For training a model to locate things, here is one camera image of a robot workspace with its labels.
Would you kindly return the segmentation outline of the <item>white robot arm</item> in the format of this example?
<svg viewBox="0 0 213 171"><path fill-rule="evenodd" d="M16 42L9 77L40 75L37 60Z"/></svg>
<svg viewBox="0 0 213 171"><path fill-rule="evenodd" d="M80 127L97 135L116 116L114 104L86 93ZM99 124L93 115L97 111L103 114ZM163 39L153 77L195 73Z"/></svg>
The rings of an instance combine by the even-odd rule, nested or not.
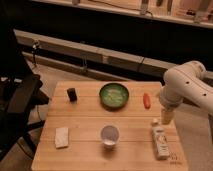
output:
<svg viewBox="0 0 213 171"><path fill-rule="evenodd" d="M203 81L205 73L206 68L199 61L168 69L163 76L165 85L159 93L160 103L173 109L186 98L213 116L213 87Z"/></svg>

